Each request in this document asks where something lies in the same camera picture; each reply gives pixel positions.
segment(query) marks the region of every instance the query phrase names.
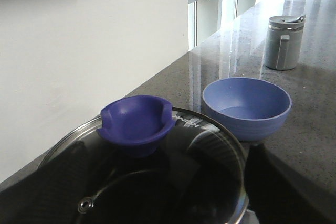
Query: granite countertop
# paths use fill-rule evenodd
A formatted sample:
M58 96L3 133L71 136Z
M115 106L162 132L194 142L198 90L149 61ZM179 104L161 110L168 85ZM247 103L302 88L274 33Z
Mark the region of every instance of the granite countertop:
M153 94L204 112L202 91L215 80L253 77L292 97L283 127L265 146L319 186L336 194L336 0L271 0L250 8L129 95ZM263 65L268 18L307 14L296 68Z

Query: bowl rim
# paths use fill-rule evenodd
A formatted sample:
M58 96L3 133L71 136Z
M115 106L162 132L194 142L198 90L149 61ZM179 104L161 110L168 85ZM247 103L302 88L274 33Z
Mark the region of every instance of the bowl rim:
M227 114L224 114L222 112L219 112L217 110L215 110L212 106L210 106L206 100L204 99L204 94L206 92L206 89L213 85L214 83L217 83L217 82L221 82L221 81L224 81L224 80L228 80L228 79L249 79L249 80L256 80L256 81L261 81L261 82L265 82L267 84L271 84L272 86L275 86L277 87L278 89L280 89L283 93L286 94L286 96L288 97L289 99L289 105L287 107L287 109L285 111L283 111L282 113L276 115L276 116L272 116L270 118L262 118L262 119L247 119L247 118L237 118L237 117L234 117L234 116L230 116L230 115L227 115ZM215 111L216 113L220 114L220 115L223 115L223 116L226 116L227 118L232 118L232 119L238 119L238 120L242 120L242 121L248 121L248 122L254 122L254 121L257 121L257 122L260 122L260 121L268 121L268 120L271 120L271 119L276 119L276 118L279 118L279 117L282 117L284 114L287 114L290 109L292 108L292 98L290 97L289 93L284 90L282 87L272 83L272 82L269 82L269 81L265 81L265 80L261 80L261 79L257 79L257 78L252 78L252 77L228 77L228 78L223 78L223 79L219 79L219 80L216 80L216 81L213 81L211 83L209 83L203 90L202 92L202 98L203 98L203 101L204 103L210 108L212 109L213 111Z

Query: white wall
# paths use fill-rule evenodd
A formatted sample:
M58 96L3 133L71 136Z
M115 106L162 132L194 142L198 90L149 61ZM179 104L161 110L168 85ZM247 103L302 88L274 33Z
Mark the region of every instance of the white wall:
M0 0L0 182L188 50L187 0Z

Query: silicone bowl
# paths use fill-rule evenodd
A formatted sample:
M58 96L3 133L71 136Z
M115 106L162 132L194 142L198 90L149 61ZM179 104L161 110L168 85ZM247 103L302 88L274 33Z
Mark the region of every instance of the silicone bowl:
M203 91L205 113L240 141L262 140L285 122L292 100L281 87L254 78L227 78Z
M133 157L145 157L157 149L175 125L172 104L152 95L136 95L107 105L100 112L98 134Z

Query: container lid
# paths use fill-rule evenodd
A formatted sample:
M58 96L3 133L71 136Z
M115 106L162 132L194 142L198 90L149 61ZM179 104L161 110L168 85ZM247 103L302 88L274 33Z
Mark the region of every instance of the container lid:
M269 18L269 24L278 28L299 28L304 26L305 19L297 23L287 23L285 20L295 18L294 16L274 16Z
M239 223L248 203L244 149L204 115L173 108L172 116L175 126L144 158L103 140L99 116L49 151L41 167L76 141L89 152L87 190L73 223Z

